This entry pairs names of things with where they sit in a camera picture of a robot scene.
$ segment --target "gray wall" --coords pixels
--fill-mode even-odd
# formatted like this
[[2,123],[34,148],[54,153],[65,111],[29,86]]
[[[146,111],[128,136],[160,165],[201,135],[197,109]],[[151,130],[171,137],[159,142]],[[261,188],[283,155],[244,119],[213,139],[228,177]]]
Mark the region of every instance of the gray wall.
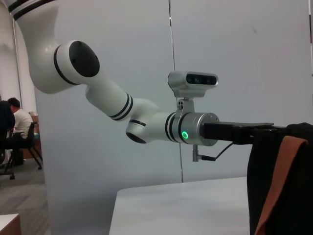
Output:
[[[167,85],[173,70],[167,0],[60,0],[56,38],[82,40],[109,78],[134,97],[176,109]],[[81,85],[54,95],[36,91],[45,179],[54,235],[109,232],[123,188],[178,183],[177,144],[138,145],[88,103]]]
[[[196,111],[222,121],[313,121],[307,0],[171,0],[176,70],[219,76],[195,99]],[[200,147],[216,156],[229,143]],[[218,161],[193,163],[182,145],[184,180],[246,175],[250,146],[233,146]]]
[[[175,110],[167,0],[59,0],[56,37],[82,40],[107,75],[135,97]],[[171,0],[177,70],[214,72],[217,88],[196,110],[221,120],[312,122],[307,0]],[[54,235],[102,235],[122,188],[180,182],[179,146],[131,142],[127,122],[90,105],[81,85],[55,95],[36,91]],[[220,141],[201,153],[216,155]],[[182,145],[186,181],[246,174],[250,148],[232,147],[216,163],[192,163]]]

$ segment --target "orange fabric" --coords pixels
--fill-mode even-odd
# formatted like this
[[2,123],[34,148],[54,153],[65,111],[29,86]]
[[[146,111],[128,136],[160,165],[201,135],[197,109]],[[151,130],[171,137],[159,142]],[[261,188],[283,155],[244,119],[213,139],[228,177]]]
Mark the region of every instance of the orange fabric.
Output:
[[263,205],[255,235],[265,235],[266,222],[269,219],[270,214],[283,190],[292,162],[297,155],[300,146],[304,143],[308,143],[308,141],[292,136],[284,137],[279,148],[272,183]]

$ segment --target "black chair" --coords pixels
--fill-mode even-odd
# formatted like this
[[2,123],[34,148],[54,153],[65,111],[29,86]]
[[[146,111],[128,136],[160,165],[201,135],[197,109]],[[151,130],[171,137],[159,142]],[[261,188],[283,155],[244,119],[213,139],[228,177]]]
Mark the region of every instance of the black chair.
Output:
[[41,170],[43,167],[41,166],[40,162],[38,161],[38,159],[36,158],[36,156],[34,155],[34,153],[31,151],[31,148],[33,148],[35,150],[35,152],[38,154],[38,156],[40,157],[41,160],[43,160],[41,154],[38,152],[38,150],[35,147],[35,134],[34,134],[34,128],[35,128],[35,122],[32,122],[30,124],[29,130],[28,130],[28,134],[27,134],[27,138],[23,139],[22,137],[20,137],[20,140],[18,142],[16,142],[14,144],[14,146],[12,147],[13,151],[11,154],[11,157],[9,159],[9,162],[6,166],[6,170],[9,167],[12,167],[12,164],[14,162],[14,160],[16,159],[16,156],[18,154],[18,149],[28,149],[28,151],[30,152],[31,156],[33,157],[33,159],[35,159],[36,163],[38,164],[38,170]]

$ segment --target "gray carpet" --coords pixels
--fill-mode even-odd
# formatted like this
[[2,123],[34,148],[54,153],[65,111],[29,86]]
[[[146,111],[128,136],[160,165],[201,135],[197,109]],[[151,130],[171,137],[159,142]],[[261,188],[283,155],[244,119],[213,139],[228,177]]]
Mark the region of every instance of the gray carpet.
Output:
[[13,170],[15,180],[0,176],[0,214],[20,214],[22,235],[50,235],[43,170],[33,159]]

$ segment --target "black stripe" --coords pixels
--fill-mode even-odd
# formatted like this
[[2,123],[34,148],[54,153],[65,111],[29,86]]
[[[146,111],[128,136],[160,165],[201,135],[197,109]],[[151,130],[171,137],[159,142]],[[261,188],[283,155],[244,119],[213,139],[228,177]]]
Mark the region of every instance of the black stripe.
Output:
[[171,114],[167,117],[166,122],[165,122],[165,133],[166,133],[167,138],[168,138],[170,141],[172,141],[172,140],[171,140],[171,138],[170,138],[170,136],[169,136],[169,134],[168,134],[167,125],[168,125],[168,121],[170,120],[170,117],[171,117],[174,113],[175,113],[175,112],[171,113]]
[[59,65],[58,65],[58,61],[57,61],[57,52],[58,52],[58,49],[61,45],[59,45],[55,51],[54,51],[54,55],[53,55],[53,62],[54,62],[54,66],[55,66],[55,69],[57,70],[58,74],[60,75],[61,78],[63,78],[64,81],[66,81],[67,83],[71,84],[71,85],[79,85],[77,83],[73,83],[71,81],[69,81],[64,75],[63,73],[61,72],[60,68],[59,68]]
[[13,10],[15,10],[16,8],[18,8],[20,5],[24,4],[27,1],[29,0],[18,0],[12,3],[11,5],[8,6],[8,11],[11,13]]
[[131,97],[131,104],[130,104],[127,112],[123,116],[121,116],[120,118],[113,119],[113,120],[114,121],[119,121],[119,120],[123,119],[124,117],[126,117],[129,114],[129,112],[132,110],[132,107],[133,107],[133,98]]
[[38,2],[35,2],[34,4],[31,4],[25,8],[23,8],[22,10],[18,11],[17,13],[15,13],[15,15],[13,16],[13,18],[15,20],[17,20],[19,17],[25,15],[26,13],[42,6],[42,5],[45,5],[46,3],[49,3],[51,1],[55,1],[55,0],[41,0],[41,1],[38,1]]
[[181,124],[182,124],[182,121],[184,120],[185,116],[186,116],[187,114],[189,114],[189,113],[184,114],[184,115],[180,118],[179,123],[178,123],[178,133],[179,133],[179,137],[180,137],[180,139],[181,139],[184,143],[187,143],[187,142],[184,140],[184,138],[183,138],[182,135],[181,135]]
[[115,114],[115,115],[109,116],[109,117],[110,118],[116,118],[117,116],[120,116],[125,111],[125,109],[127,108],[128,104],[129,104],[129,94],[127,94],[127,101],[126,101],[126,104],[124,105],[124,107],[122,108],[122,110],[118,114]]
[[146,126],[145,123],[143,123],[143,122],[141,122],[141,121],[138,121],[138,120],[134,120],[134,119],[129,120],[129,122],[137,123],[137,124],[142,125],[142,126]]
[[173,130],[172,130],[174,119],[175,119],[175,115],[171,118],[169,129],[170,129],[170,135],[171,135],[171,137],[173,138],[173,141],[174,141],[174,142],[177,142],[177,140],[175,139],[175,137],[174,137],[174,135],[173,135]]

